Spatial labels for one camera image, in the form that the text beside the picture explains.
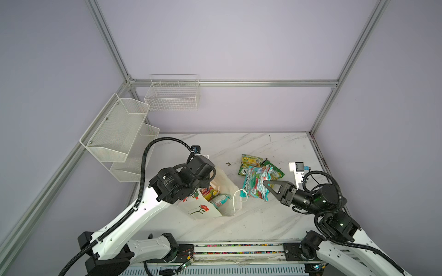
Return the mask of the yellow-green snack packet back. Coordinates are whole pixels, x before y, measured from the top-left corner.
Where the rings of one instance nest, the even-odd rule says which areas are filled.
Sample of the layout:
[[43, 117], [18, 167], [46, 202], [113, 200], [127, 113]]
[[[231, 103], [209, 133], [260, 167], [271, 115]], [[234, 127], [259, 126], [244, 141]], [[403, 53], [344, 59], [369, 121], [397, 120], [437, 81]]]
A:
[[261, 167], [263, 162], [264, 159], [258, 156], [242, 154], [238, 175], [246, 176], [250, 167]]

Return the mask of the teal snack packet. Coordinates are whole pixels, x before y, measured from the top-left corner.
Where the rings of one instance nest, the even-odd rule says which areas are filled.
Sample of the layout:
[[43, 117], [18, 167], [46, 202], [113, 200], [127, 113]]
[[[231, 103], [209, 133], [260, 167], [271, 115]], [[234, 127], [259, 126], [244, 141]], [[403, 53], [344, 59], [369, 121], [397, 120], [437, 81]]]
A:
[[248, 198], [259, 198], [268, 201], [269, 190], [264, 181], [271, 180], [272, 169], [270, 167], [252, 167], [246, 169], [243, 190]]
[[210, 203], [216, 208], [219, 209], [222, 205], [224, 205], [226, 202], [228, 202], [230, 199], [229, 195], [227, 194], [219, 194], [216, 197], [214, 197]]

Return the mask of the white mesh shelf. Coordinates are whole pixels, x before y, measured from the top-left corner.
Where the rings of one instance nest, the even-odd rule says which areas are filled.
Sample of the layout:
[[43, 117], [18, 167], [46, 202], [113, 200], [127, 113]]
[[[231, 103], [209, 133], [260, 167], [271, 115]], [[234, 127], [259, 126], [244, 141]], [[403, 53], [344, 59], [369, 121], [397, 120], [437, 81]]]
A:
[[113, 163], [109, 172], [119, 182], [138, 182], [140, 180], [142, 156], [146, 146], [158, 137], [160, 129], [142, 124], [139, 133], [124, 163]]
[[101, 163], [124, 163], [150, 106], [114, 94], [79, 142]]

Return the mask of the green snack packet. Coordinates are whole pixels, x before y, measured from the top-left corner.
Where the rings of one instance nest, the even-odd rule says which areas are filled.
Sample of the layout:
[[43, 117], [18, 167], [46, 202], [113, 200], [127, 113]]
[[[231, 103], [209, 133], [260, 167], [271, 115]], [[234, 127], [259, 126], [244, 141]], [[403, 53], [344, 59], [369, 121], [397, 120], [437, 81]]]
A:
[[285, 174], [268, 159], [265, 159], [261, 165], [262, 167], [268, 167], [270, 169], [270, 179], [273, 181], [282, 179], [285, 176]]

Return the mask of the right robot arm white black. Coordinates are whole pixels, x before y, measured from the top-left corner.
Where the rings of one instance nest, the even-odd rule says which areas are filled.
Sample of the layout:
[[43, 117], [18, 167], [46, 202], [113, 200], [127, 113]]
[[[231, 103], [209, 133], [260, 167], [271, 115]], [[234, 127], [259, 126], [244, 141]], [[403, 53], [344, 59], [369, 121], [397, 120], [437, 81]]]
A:
[[373, 243], [343, 207], [346, 204], [337, 181], [308, 190], [288, 181], [264, 181], [264, 186], [283, 205], [302, 215], [314, 215], [315, 231], [309, 231], [299, 249], [307, 261], [316, 258], [351, 276], [405, 276], [407, 272]]

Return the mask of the upper white mesh shelf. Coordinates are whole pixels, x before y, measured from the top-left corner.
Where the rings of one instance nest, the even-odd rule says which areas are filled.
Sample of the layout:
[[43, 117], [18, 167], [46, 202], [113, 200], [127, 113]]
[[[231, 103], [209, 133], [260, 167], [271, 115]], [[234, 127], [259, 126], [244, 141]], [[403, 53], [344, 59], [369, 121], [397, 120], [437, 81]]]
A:
[[124, 163], [150, 106], [114, 94], [79, 142], [101, 163]]

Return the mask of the white floral paper bag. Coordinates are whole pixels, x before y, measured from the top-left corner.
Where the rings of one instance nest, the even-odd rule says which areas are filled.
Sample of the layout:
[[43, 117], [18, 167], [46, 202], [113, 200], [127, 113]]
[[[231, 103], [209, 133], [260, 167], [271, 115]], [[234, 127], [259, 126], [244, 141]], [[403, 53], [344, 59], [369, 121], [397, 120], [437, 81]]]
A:
[[192, 196], [180, 201], [177, 208], [194, 220], [232, 217], [242, 210], [248, 200], [244, 189], [239, 189], [221, 170], [208, 188], [198, 189]]

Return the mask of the lower white mesh shelf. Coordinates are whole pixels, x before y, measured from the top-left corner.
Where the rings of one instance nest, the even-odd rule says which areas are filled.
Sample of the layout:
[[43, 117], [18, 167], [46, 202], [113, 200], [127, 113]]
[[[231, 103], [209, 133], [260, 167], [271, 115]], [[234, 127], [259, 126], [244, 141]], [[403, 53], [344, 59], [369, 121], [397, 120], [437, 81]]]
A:
[[124, 163], [113, 163], [109, 172], [119, 182], [138, 182], [140, 180], [142, 156], [146, 146], [158, 137], [160, 129], [142, 124], [139, 133]]

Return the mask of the orange snack packet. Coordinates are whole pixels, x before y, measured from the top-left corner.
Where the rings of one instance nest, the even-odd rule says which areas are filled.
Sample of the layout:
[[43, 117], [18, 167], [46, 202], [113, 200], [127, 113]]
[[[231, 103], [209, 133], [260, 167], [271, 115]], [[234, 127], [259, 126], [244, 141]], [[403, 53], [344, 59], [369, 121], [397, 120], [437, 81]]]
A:
[[202, 188], [200, 189], [201, 196], [206, 201], [211, 201], [214, 197], [216, 197], [219, 194], [218, 190], [215, 190], [213, 187], [209, 188]]

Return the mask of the teal snack packet top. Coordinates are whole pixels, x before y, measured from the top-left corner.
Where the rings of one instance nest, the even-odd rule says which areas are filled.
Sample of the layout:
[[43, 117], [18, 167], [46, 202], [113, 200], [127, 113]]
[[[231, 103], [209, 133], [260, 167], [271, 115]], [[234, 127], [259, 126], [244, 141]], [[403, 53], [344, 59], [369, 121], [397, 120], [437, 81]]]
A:
[[216, 208], [219, 209], [222, 205], [224, 205], [226, 202], [228, 202], [230, 199], [229, 195], [227, 194], [219, 194], [216, 197], [214, 197], [210, 203]]

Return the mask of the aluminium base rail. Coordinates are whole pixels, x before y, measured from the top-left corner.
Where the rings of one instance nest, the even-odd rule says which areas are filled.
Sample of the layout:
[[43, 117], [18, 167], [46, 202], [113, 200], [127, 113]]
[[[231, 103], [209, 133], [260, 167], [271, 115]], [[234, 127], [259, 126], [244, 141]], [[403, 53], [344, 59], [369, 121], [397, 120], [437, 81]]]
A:
[[287, 262], [305, 262], [305, 273], [320, 274], [328, 264], [348, 276], [391, 276], [395, 270], [380, 253], [350, 245], [356, 258], [343, 253], [336, 242], [320, 241], [307, 235], [300, 243], [214, 243], [178, 244], [165, 233], [148, 240], [129, 240], [114, 253], [100, 243], [87, 250], [85, 266], [90, 276], [118, 276], [131, 264], [142, 262], [182, 263], [191, 258], [228, 259], [234, 257], [257, 260], [261, 256], [284, 258]]

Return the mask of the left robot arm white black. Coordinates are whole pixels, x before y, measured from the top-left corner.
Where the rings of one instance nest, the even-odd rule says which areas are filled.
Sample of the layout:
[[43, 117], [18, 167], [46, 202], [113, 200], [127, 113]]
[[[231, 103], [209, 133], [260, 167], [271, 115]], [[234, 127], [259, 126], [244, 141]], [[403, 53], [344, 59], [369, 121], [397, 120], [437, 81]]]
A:
[[133, 237], [164, 209], [194, 195], [199, 188], [208, 187], [215, 176], [215, 165], [202, 155], [160, 170], [149, 181], [141, 198], [102, 230], [79, 236], [81, 250], [88, 255], [87, 274], [118, 276], [134, 263], [175, 260], [180, 246], [171, 233], [145, 240]]

